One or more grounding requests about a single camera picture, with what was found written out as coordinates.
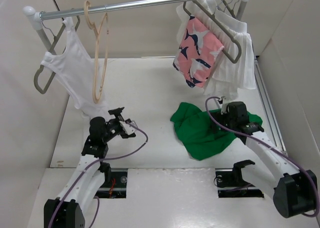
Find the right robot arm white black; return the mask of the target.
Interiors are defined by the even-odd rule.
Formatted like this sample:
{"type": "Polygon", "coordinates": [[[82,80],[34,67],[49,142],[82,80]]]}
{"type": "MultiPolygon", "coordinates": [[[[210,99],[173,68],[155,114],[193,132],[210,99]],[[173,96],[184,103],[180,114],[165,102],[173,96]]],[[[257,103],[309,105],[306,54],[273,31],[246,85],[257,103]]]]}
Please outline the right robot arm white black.
{"type": "Polygon", "coordinates": [[[231,172],[235,184],[247,182],[260,189],[272,198],[284,218],[312,218],[320,213],[316,175],[276,149],[263,127],[251,120],[244,102],[223,103],[218,122],[223,131],[234,133],[268,168],[263,171],[251,160],[235,163],[231,172]]]}

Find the green t shirt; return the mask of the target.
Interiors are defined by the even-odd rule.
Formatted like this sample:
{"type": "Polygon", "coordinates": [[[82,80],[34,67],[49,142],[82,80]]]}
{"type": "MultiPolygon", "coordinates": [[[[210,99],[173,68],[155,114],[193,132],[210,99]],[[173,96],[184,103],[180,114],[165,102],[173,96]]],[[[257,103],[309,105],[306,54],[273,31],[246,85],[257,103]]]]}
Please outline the green t shirt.
{"type": "Polygon", "coordinates": [[[177,138],[198,161],[220,154],[236,139],[234,133],[221,129],[206,111],[191,103],[180,103],[170,121],[177,138]]]}

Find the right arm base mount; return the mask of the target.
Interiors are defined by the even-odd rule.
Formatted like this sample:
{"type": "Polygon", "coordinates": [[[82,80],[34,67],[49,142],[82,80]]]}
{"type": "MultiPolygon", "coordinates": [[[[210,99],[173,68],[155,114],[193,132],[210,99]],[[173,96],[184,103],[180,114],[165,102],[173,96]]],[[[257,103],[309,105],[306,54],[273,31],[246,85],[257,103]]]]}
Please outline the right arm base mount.
{"type": "Polygon", "coordinates": [[[243,180],[242,169],[254,165],[251,160],[236,162],[232,168],[216,168],[213,184],[218,198],[265,198],[263,192],[243,180]]]}

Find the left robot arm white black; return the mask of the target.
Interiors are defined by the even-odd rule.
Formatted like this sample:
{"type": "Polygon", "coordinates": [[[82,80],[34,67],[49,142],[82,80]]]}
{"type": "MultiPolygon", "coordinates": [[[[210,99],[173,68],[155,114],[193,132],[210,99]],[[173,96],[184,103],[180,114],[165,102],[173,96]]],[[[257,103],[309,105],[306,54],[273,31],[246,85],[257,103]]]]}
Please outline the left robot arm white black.
{"type": "Polygon", "coordinates": [[[101,186],[111,182],[111,167],[106,162],[108,143],[113,138],[134,138],[135,129],[130,119],[122,116],[123,108],[111,109],[113,117],[105,120],[101,116],[89,122],[88,137],[81,156],[68,183],[55,199],[48,199],[43,208],[45,228],[83,228],[85,213],[101,186]]]}

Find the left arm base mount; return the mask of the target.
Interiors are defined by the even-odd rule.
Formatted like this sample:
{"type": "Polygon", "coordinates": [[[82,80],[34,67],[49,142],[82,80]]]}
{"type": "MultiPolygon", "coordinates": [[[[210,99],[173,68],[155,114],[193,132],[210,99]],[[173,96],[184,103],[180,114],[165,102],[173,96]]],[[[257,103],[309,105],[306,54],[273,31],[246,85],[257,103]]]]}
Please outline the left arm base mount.
{"type": "Polygon", "coordinates": [[[112,169],[111,175],[96,192],[101,199],[125,199],[127,197],[128,169],[112,169]]]}

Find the beige wooden hanger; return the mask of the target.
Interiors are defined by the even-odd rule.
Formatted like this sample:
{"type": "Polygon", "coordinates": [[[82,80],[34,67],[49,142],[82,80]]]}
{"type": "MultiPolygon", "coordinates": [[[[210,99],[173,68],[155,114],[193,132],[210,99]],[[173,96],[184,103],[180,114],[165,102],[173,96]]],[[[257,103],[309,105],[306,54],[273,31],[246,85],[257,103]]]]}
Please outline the beige wooden hanger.
{"type": "Polygon", "coordinates": [[[95,104],[98,104],[101,100],[103,94],[103,88],[105,84],[107,63],[108,63],[108,45],[105,45],[104,50],[104,61],[103,65],[100,66],[100,41],[103,35],[108,37],[109,35],[109,17],[108,13],[105,12],[101,18],[99,25],[96,25],[94,21],[90,20],[89,8],[91,8],[91,3],[86,0],[83,4],[84,18],[86,24],[90,30],[94,32],[95,36],[95,49],[94,49],[94,73],[93,73],[93,83],[92,83],[92,99],[95,104]]]}

